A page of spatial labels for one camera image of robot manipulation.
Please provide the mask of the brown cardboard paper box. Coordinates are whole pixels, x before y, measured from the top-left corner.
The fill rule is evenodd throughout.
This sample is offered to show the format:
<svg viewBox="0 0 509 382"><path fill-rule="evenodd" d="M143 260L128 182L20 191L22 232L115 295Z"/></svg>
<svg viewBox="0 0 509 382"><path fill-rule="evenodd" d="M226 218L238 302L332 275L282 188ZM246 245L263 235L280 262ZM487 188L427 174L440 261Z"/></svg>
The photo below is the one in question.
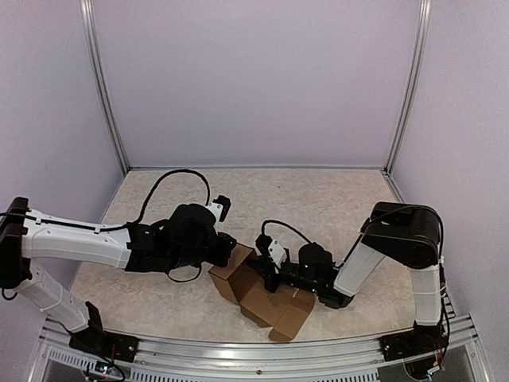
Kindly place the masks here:
<svg viewBox="0 0 509 382"><path fill-rule="evenodd" d="M315 295L281 285L265 289L262 277L247 262L255 249L237 244L226 267L212 267L208 274L220 295L239 307L240 313L260 328L269 328L268 339L288 343L296 338L315 305Z"/></svg>

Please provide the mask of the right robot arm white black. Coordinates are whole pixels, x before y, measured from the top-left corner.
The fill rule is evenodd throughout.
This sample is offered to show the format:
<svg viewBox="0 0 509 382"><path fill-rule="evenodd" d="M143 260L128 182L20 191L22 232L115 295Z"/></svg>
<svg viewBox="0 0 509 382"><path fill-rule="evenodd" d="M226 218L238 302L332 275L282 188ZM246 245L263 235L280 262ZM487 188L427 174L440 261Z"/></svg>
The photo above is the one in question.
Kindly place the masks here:
<svg viewBox="0 0 509 382"><path fill-rule="evenodd" d="M289 249L262 232L255 241L258 253L247 265L271 293L280 285L296 287L338 310L353 300L383 259L390 258L410 273L417 328L408 333L406 344L412 352L423 353L437 341L435 326L442 319L443 236L443 223L434 209L379 202L341 263L335 263L330 251L310 239L305 240L294 263Z"/></svg>

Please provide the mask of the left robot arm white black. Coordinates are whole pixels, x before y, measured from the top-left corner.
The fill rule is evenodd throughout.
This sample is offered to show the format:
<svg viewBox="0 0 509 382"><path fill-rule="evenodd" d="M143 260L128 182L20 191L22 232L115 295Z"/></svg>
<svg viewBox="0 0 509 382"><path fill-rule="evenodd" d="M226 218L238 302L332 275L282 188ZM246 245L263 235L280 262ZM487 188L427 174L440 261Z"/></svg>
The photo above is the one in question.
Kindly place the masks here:
<svg viewBox="0 0 509 382"><path fill-rule="evenodd" d="M219 232L231 207L220 195L206 205L179 205L168 219L121 226L52 218L17 197L1 219L1 288L32 301L93 353L111 347L98 310L74 297L42 267L42 258L107 265L131 273L163 273L209 263L226 267L236 245Z"/></svg>

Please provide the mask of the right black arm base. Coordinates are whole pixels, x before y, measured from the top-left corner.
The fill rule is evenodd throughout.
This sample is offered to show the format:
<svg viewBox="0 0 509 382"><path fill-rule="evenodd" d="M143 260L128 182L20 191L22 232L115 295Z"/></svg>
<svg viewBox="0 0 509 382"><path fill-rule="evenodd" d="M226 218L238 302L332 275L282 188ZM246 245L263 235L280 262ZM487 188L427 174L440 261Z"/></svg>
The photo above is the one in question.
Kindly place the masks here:
<svg viewBox="0 0 509 382"><path fill-rule="evenodd" d="M444 354L449 347L450 324L433 326L414 323L411 330L387 334L379 339L385 361L396 361L431 352Z"/></svg>

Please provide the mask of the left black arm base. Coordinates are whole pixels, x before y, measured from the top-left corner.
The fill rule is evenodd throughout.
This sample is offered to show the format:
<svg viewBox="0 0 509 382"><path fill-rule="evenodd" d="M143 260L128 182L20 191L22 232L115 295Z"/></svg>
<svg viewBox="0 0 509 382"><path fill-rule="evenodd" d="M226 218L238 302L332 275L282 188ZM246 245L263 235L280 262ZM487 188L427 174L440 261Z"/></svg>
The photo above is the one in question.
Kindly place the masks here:
<svg viewBox="0 0 509 382"><path fill-rule="evenodd" d="M88 325L79 332L69 332L69 346L98 357L132 363L138 350L139 339L106 331L99 310L90 302L85 302L85 306L89 314Z"/></svg>

